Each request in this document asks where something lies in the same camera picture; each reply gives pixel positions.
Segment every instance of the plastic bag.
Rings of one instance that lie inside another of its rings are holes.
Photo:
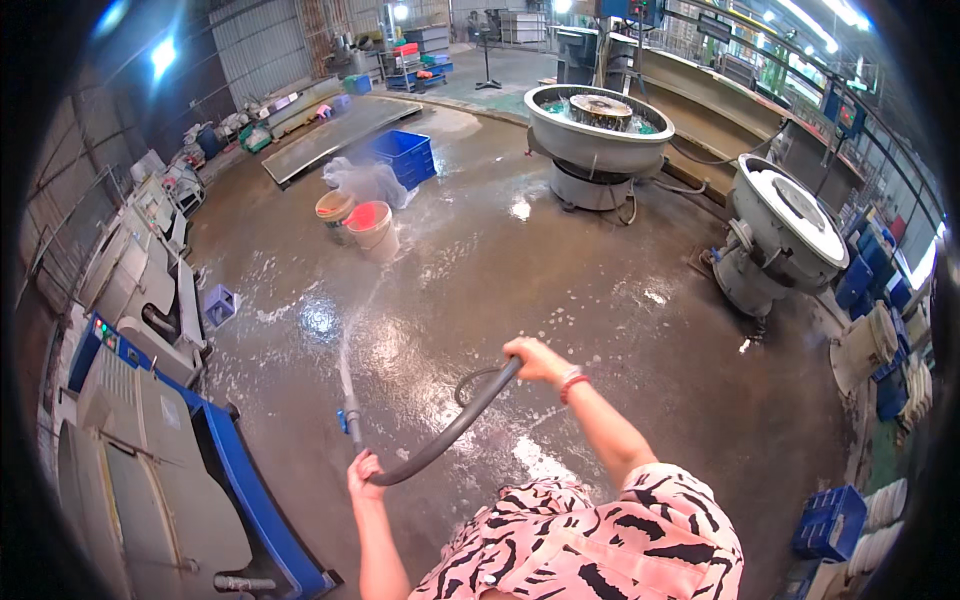
[[[418,188],[407,192],[396,180],[389,164],[353,165],[342,156],[337,156],[324,166],[324,181],[330,187],[339,188],[360,204],[379,200],[400,210],[406,208]]]

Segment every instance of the electrical box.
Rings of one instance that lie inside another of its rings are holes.
[[[666,0],[600,0],[602,16],[618,16],[647,27],[659,27],[663,22]]]
[[[863,129],[867,112],[864,107],[838,94],[830,84],[824,99],[824,116],[834,121],[848,139],[855,139]]]

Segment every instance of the control panel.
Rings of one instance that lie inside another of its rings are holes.
[[[96,317],[93,320],[93,328],[91,333],[93,337],[103,343],[104,346],[110,349],[114,354],[120,349],[119,337],[116,334],[116,331],[110,329],[109,325],[104,323],[104,320],[100,317]]]
[[[663,22],[665,2],[666,0],[600,0],[600,14],[618,16],[647,27],[659,27]]]
[[[838,94],[833,84],[824,97],[824,116],[837,124],[848,139],[855,139],[863,129],[866,110],[845,95]]]

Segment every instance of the metal table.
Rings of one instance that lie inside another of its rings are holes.
[[[422,105],[405,100],[354,96],[346,114],[329,123],[318,124],[312,132],[291,142],[261,164],[276,184],[286,189],[296,175],[316,162],[422,108]]]

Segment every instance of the gray round bowl machine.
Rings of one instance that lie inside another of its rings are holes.
[[[773,208],[777,199],[764,195],[747,175],[766,170],[779,174],[773,187],[796,221],[807,221],[826,235],[832,230],[839,237],[813,195],[789,174],[759,156],[740,155],[727,197],[736,218],[730,220],[727,245],[712,251],[709,260],[720,289],[733,305],[759,318],[790,290],[820,294],[850,263],[842,238],[843,256],[831,256],[818,244],[816,233],[810,234],[813,229],[807,227],[804,232],[792,218],[778,214]]]
[[[658,130],[615,132],[570,121],[542,105],[578,94],[605,96],[629,106]],[[553,160],[550,189],[564,209],[613,210],[633,196],[635,180],[652,178],[663,166],[663,150],[674,127],[665,114],[636,98],[590,85],[556,84],[531,89],[523,97],[530,111],[527,144]]]

